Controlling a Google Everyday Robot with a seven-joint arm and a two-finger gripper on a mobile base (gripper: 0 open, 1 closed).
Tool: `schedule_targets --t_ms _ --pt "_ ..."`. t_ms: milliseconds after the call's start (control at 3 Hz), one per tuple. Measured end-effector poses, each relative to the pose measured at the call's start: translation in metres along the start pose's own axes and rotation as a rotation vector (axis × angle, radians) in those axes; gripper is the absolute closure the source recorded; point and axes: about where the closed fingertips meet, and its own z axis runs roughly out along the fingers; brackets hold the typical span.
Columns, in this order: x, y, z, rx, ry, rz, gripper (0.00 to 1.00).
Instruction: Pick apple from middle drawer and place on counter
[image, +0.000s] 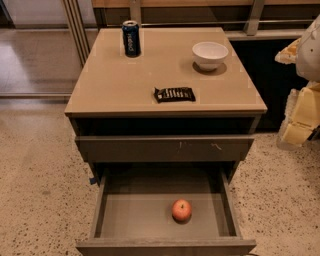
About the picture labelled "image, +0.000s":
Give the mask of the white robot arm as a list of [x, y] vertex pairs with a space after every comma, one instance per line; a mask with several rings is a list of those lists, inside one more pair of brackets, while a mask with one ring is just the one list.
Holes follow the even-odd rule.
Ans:
[[288, 95], [277, 145], [284, 150], [300, 147], [320, 126], [320, 15], [303, 35], [277, 53], [275, 60], [294, 64], [298, 76], [308, 81]]

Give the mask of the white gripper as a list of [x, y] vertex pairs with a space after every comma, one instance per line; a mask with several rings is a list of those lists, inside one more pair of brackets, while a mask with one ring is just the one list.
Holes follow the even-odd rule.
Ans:
[[[275, 61], [282, 64], [295, 64], [297, 48], [301, 39], [298, 38], [275, 56]], [[309, 82], [298, 95], [292, 121], [282, 124], [282, 140], [292, 145], [302, 145], [320, 125], [320, 83]]]

